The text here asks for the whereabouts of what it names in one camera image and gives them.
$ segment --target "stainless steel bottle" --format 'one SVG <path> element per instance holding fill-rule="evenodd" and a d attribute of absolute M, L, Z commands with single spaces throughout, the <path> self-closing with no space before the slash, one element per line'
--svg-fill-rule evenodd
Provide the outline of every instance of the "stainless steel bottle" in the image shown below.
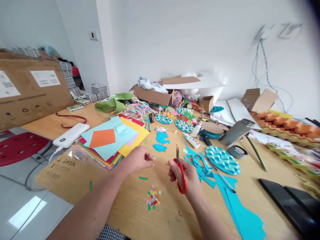
<path fill-rule="evenodd" d="M 220 139 L 219 142 L 226 147 L 232 146 L 236 141 L 242 138 L 245 134 L 247 134 L 253 126 L 254 122 L 248 119 L 242 119 L 236 122 Z"/>

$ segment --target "white label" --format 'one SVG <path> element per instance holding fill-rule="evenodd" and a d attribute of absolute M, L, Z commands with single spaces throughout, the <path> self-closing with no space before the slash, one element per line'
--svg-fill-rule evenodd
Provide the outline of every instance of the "white label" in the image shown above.
<path fill-rule="evenodd" d="M 4 71 L 0 71 L 0 98 L 21 95 Z"/>
<path fill-rule="evenodd" d="M 60 85 L 59 79 L 55 71 L 30 71 L 39 87 L 49 87 Z"/>

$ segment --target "white wall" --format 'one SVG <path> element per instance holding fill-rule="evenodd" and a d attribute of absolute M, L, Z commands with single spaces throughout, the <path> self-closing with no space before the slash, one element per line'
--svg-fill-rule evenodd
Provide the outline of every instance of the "white wall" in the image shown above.
<path fill-rule="evenodd" d="M 118 58 L 114 74 L 117 78 L 109 81 L 118 83 L 119 92 L 128 91 L 140 76 L 156 81 L 185 71 L 211 70 L 227 81 L 220 99 L 241 97 L 254 85 L 253 38 L 260 27 L 303 23 L 294 40 L 279 40 L 275 32 L 273 38 L 265 41 L 269 80 L 293 95 L 290 114 L 320 119 L 318 29 L 314 30 L 313 19 L 308 16 L 311 13 L 302 1 L 300 4 L 295 0 L 109 2 L 108 21 L 112 23 L 115 51 L 110 58 Z M 262 60 L 259 52 L 258 77 L 266 84 Z M 282 91 L 279 95 L 287 109 L 290 97 Z M 280 110 L 278 101 L 274 108 Z"/>
<path fill-rule="evenodd" d="M 107 84 L 108 79 L 95 0 L 56 0 L 85 89 L 92 82 Z M 99 41 L 90 40 L 97 31 Z"/>
<path fill-rule="evenodd" d="M 50 45 L 75 62 L 55 0 L 0 0 L 0 38 L 10 50 Z"/>

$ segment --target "smartphone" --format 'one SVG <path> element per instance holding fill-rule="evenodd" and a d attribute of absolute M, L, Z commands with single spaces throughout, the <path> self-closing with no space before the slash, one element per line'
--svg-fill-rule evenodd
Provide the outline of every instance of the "smartphone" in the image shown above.
<path fill-rule="evenodd" d="M 317 226 L 317 222 L 280 184 L 261 178 L 258 181 L 302 237 Z"/>

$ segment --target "glue stick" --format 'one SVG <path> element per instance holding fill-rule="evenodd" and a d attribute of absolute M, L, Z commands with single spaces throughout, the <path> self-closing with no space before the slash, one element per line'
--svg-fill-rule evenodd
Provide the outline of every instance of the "glue stick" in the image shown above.
<path fill-rule="evenodd" d="M 189 136 L 188 134 L 186 133 L 183 133 L 185 136 L 187 136 L 187 141 L 194 147 L 194 148 L 198 148 L 200 147 L 200 144 L 194 140 L 193 137 Z"/>

